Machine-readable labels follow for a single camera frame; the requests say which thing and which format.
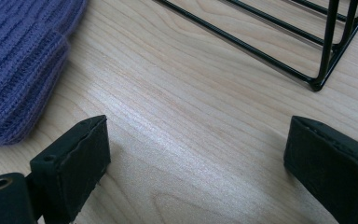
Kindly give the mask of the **purple knitted beanie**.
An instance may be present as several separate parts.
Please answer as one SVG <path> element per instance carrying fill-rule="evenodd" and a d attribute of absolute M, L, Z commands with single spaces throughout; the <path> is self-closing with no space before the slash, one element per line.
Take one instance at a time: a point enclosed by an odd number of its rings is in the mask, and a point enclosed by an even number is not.
<path fill-rule="evenodd" d="M 88 0 L 0 0 L 0 146 L 20 142 L 60 77 Z"/>

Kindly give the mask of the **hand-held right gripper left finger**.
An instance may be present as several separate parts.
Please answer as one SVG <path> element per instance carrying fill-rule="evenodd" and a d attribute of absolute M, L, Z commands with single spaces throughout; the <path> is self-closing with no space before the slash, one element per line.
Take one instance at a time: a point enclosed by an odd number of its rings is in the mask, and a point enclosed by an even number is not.
<path fill-rule="evenodd" d="M 34 213 L 46 224 L 69 224 L 110 163 L 106 116 L 78 122 L 30 161 Z"/>

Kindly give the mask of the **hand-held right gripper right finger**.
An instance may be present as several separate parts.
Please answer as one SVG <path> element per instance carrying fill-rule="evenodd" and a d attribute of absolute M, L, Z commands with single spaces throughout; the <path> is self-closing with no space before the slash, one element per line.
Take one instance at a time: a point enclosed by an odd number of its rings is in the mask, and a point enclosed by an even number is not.
<path fill-rule="evenodd" d="M 358 141 L 320 121 L 293 116 L 283 160 L 339 224 L 358 224 Z"/>

